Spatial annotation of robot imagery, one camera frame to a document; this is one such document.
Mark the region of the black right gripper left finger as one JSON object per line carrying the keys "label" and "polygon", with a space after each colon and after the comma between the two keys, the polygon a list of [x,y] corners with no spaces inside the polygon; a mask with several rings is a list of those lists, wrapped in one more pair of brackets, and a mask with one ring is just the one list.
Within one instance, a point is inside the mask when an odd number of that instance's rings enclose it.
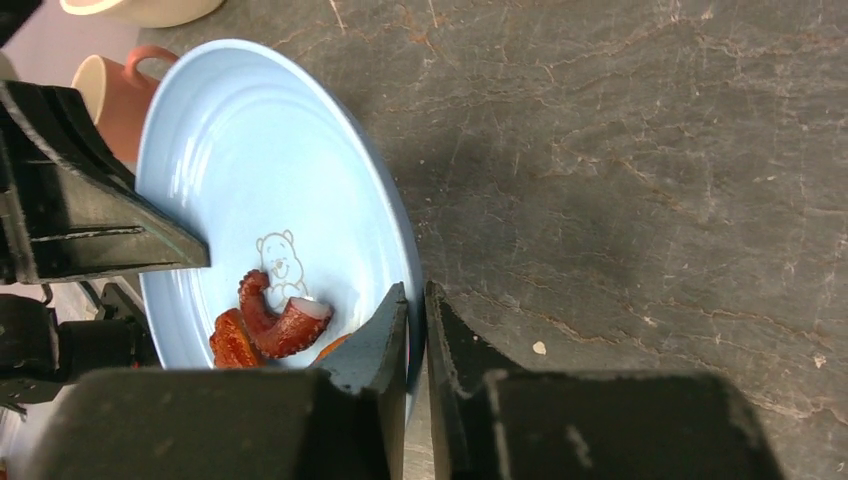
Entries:
{"label": "black right gripper left finger", "polygon": [[34,449],[30,479],[399,479],[402,284],[303,370],[112,369],[85,376]]}

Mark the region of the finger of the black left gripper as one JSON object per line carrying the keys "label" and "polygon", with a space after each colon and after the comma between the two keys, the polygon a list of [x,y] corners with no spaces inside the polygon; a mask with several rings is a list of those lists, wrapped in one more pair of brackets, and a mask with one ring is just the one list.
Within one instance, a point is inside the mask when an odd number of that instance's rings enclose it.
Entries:
{"label": "finger of the black left gripper", "polygon": [[1,282],[206,267],[207,244],[134,190],[81,94],[1,84]]}

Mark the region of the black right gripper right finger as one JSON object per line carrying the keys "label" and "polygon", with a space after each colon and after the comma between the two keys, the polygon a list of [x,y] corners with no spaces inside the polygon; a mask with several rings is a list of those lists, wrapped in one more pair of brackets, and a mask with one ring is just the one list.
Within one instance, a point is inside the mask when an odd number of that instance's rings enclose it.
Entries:
{"label": "black right gripper right finger", "polygon": [[425,289],[439,479],[779,479],[750,403],[705,371],[536,371]]}

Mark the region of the pink handled cream mug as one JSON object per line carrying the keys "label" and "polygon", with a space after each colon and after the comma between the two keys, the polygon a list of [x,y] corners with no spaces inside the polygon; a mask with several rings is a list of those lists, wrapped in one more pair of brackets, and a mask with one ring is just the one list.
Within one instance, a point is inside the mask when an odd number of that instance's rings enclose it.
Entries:
{"label": "pink handled cream mug", "polygon": [[106,145],[128,164],[137,162],[144,121],[159,85],[157,79],[139,71],[141,62],[148,59],[173,64],[178,56],[155,45],[132,49],[123,63],[90,55],[71,82]]}

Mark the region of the blue plate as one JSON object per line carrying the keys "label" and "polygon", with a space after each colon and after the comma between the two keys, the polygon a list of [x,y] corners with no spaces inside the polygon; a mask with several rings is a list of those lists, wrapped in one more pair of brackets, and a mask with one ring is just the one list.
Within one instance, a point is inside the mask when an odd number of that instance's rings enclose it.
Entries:
{"label": "blue plate", "polygon": [[144,273],[153,341],[168,369],[213,364],[215,318],[235,307],[250,270],[270,280],[269,306],[329,304],[327,331],[284,358],[304,368],[361,328],[401,283],[407,394],[418,393],[426,344],[415,235],[380,153],[345,106],[292,60],[239,39],[187,52],[159,85],[141,139],[135,187],[208,246],[205,268]]}

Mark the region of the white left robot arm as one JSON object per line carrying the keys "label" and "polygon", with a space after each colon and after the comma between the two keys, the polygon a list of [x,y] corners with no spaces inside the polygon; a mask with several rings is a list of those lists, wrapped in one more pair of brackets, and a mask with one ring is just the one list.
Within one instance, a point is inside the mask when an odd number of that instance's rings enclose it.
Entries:
{"label": "white left robot arm", "polygon": [[116,278],[205,267],[206,243],[134,189],[69,87],[1,85],[1,404],[24,413],[103,368],[158,362]]}

